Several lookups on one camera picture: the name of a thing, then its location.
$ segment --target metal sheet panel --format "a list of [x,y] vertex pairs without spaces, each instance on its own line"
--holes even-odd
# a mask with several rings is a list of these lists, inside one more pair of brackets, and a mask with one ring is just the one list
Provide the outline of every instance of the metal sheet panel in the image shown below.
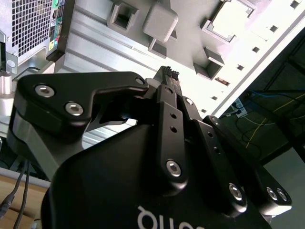
[[[299,2],[295,10],[283,14],[285,23],[282,23],[268,42],[249,32],[246,43],[239,42],[225,56],[226,67],[222,68],[219,74],[230,82],[230,85],[226,86],[215,80],[198,77],[193,69],[169,58],[163,59],[154,55],[148,52],[146,46],[108,28],[107,18],[112,7],[111,1],[77,0],[65,65],[61,72],[133,71],[143,78],[152,78],[160,66],[171,66],[180,72],[183,94],[190,97],[198,109],[206,110],[202,115],[220,116],[304,27],[305,1]],[[245,51],[245,47],[252,48],[253,45],[260,48],[258,54],[251,52],[251,49],[250,52]],[[238,61],[245,65],[242,71],[236,68]],[[86,133],[84,147],[94,145],[129,126],[111,126]]]

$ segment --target rectangular slot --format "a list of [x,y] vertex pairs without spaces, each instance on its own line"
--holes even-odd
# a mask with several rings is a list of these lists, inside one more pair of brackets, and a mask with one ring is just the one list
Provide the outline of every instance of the rectangular slot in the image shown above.
[[121,4],[118,15],[114,21],[114,24],[126,29],[131,15],[132,15],[132,10],[128,6]]
[[255,53],[258,53],[259,50],[260,50],[260,49],[257,48],[257,47],[254,47],[254,48],[252,49],[252,51],[254,51]]
[[226,85],[226,86],[229,86],[229,85],[230,85],[229,82],[227,82],[226,80],[223,80],[223,79],[221,79],[221,78],[219,78],[219,77],[216,77],[215,80],[218,81],[218,82],[220,82],[220,83],[222,83],[222,84],[224,84],[224,85]]
[[295,9],[298,5],[299,5],[299,3],[298,3],[297,1],[292,1],[291,4],[290,4],[290,6],[291,6],[292,8],[294,8],[294,9]]
[[244,67],[238,64],[238,65],[237,65],[237,69],[240,70],[240,71],[242,71],[242,70],[244,69]]
[[277,28],[276,26],[273,25],[273,26],[270,28],[270,31],[275,32],[275,31],[277,31],[277,29],[278,29],[278,28]]

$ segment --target silver bolt head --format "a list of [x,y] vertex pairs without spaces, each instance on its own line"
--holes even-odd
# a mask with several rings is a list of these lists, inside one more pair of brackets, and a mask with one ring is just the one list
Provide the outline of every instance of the silver bolt head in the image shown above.
[[47,85],[38,85],[35,87],[35,92],[45,98],[50,98],[55,95],[54,90]]
[[235,184],[230,183],[229,190],[230,190],[230,193],[232,194],[232,196],[236,200],[241,201],[243,199],[243,195],[242,195],[241,191],[236,187]]
[[284,200],[287,201],[287,196],[284,194],[284,192],[282,190],[280,190],[279,188],[277,189],[277,193],[280,195],[280,197]]
[[82,113],[84,113],[82,106],[77,103],[67,103],[65,109],[73,116],[80,116]]
[[179,177],[181,175],[180,166],[174,161],[167,161],[166,168],[173,177]]
[[192,100],[190,100],[189,98],[186,98],[185,100],[187,101],[187,103],[188,103],[189,105],[193,105],[193,104],[194,104],[194,103],[192,102]]
[[267,192],[273,200],[277,200],[277,195],[275,194],[275,192],[273,192],[271,188],[267,187]]
[[142,79],[140,78],[135,78],[135,81],[138,83],[138,84],[141,84],[141,85],[144,85],[145,82],[143,82]]

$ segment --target blue cable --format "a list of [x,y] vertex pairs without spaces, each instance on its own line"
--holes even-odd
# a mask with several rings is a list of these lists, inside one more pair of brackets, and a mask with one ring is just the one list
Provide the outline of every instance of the blue cable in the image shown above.
[[257,94],[257,95],[260,95],[262,97],[269,97],[269,98],[273,98],[273,97],[277,97],[278,95],[265,95],[265,94],[260,94],[260,93],[257,93],[255,91],[251,91],[252,93],[254,94]]

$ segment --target mounting hole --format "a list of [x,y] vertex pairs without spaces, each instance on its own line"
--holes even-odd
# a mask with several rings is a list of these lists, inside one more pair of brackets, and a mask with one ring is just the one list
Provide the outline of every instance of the mounting hole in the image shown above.
[[173,131],[174,133],[177,133],[177,132],[178,132],[177,129],[176,129],[175,127],[173,127],[173,126],[171,126],[170,129],[171,129],[171,131]]
[[170,88],[168,88],[168,87],[166,87],[165,90],[166,90],[168,93],[171,93],[171,94],[173,93],[173,91],[172,91]]
[[16,67],[16,64],[14,63],[14,61],[8,60],[8,61],[6,61],[6,63],[7,63],[8,66],[11,67],[11,68]]
[[174,119],[177,118],[177,116],[175,116],[175,114],[173,114],[173,113],[171,113],[171,117],[174,118]]
[[144,80],[142,80],[140,78],[135,78],[135,81],[141,85],[143,85],[145,83]]
[[220,150],[217,147],[214,147],[213,149],[214,149],[215,153],[220,154]]

